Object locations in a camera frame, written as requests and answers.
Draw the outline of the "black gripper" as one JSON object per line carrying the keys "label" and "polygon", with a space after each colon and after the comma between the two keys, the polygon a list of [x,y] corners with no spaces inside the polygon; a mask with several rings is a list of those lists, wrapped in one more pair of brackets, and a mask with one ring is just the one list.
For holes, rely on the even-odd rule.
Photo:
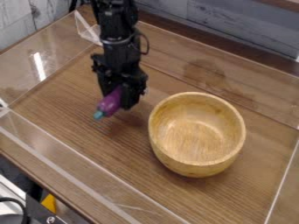
{"label": "black gripper", "polygon": [[102,53],[93,53],[91,71],[97,75],[101,94],[106,96],[121,86],[121,109],[129,110],[145,94],[148,76],[140,68],[140,59],[148,51],[141,51],[138,38],[102,39]]}

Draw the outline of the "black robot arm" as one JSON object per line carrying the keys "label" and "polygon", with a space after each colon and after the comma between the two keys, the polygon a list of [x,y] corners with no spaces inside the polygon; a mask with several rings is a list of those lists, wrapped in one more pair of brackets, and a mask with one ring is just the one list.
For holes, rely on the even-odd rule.
{"label": "black robot arm", "polygon": [[146,36],[136,28],[138,10],[134,0],[90,0],[97,21],[98,41],[102,53],[93,53],[91,71],[97,75],[101,94],[107,96],[120,90],[120,108],[129,110],[145,93],[148,75],[140,67],[141,39]]}

